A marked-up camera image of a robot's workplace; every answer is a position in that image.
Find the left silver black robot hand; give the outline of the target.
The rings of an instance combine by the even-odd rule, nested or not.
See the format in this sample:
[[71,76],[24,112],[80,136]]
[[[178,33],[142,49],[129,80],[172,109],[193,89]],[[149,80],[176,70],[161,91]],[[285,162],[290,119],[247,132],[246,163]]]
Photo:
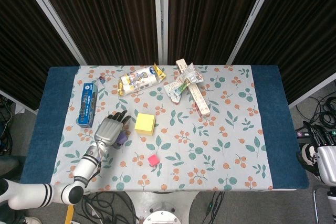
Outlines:
[[124,126],[131,118],[126,113],[127,110],[124,110],[108,115],[98,126],[94,140],[106,147],[124,144],[128,140]]

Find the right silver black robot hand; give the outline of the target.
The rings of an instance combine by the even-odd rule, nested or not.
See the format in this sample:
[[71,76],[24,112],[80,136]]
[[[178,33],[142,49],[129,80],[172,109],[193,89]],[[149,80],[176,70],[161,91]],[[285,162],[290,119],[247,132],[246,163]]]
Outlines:
[[303,126],[313,138],[316,162],[309,164],[303,159],[303,154],[298,154],[302,167],[319,176],[326,185],[335,187],[335,137],[322,126],[311,125],[307,121],[303,121]]

